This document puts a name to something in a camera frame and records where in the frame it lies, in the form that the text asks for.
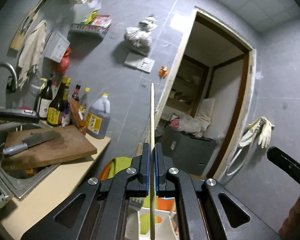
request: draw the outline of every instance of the glass bottle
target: glass bottle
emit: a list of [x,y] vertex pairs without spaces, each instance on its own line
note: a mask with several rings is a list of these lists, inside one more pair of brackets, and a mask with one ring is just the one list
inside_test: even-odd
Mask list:
[[51,85],[52,80],[50,79],[47,81],[47,85],[42,89],[42,91],[39,94],[37,112],[39,114],[39,117],[44,120],[47,119],[49,105],[53,99]]
[[79,113],[81,113],[82,116],[84,116],[84,113],[87,108],[89,91],[90,91],[90,88],[85,88],[84,94],[79,100]]
[[47,124],[51,126],[58,126],[61,124],[63,112],[65,110],[65,102],[63,98],[67,98],[67,95],[64,94],[66,92],[66,85],[68,84],[70,84],[70,78],[62,77],[58,93],[49,105]]
[[74,92],[73,92],[73,94],[72,94],[72,97],[73,97],[74,100],[77,101],[77,102],[78,102],[79,99],[80,99],[80,98],[79,98],[79,91],[80,91],[80,88],[81,88],[81,86],[77,84],[77,85],[75,86]]

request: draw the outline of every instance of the black handle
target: black handle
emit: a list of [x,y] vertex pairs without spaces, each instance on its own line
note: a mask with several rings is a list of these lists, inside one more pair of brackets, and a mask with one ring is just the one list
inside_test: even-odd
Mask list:
[[267,158],[300,184],[300,163],[277,147],[268,149]]
[[39,123],[40,118],[38,113],[32,110],[0,108],[0,120]]

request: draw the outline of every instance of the metal screw head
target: metal screw head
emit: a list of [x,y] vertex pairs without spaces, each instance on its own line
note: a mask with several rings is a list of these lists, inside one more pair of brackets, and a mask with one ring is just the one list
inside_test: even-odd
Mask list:
[[89,185],[96,185],[99,182],[97,178],[90,178],[88,179]]
[[126,172],[128,174],[135,174],[137,172],[137,170],[133,167],[127,168]]
[[170,168],[169,169],[169,172],[171,173],[171,174],[178,174],[179,173],[179,170],[177,169],[177,168]]
[[215,179],[207,179],[206,181],[209,186],[214,186],[217,184]]

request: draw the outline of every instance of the yellow bottle cap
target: yellow bottle cap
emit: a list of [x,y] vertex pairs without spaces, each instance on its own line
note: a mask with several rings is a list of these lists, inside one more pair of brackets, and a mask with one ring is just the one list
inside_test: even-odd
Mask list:
[[68,79],[67,79],[67,82],[66,82],[66,86],[67,86],[67,87],[70,86],[70,82],[71,82],[71,78],[68,78]]
[[68,77],[63,76],[62,79],[61,79],[61,82],[62,82],[63,84],[66,84],[66,83],[67,83],[67,80],[68,80]]

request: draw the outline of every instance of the wire shelf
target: wire shelf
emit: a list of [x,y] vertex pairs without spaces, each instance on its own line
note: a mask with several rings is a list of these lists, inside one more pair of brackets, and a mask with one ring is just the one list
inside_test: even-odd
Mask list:
[[104,38],[109,30],[109,27],[103,28],[103,27],[95,26],[95,25],[73,23],[70,27],[70,32],[91,33],[93,35]]

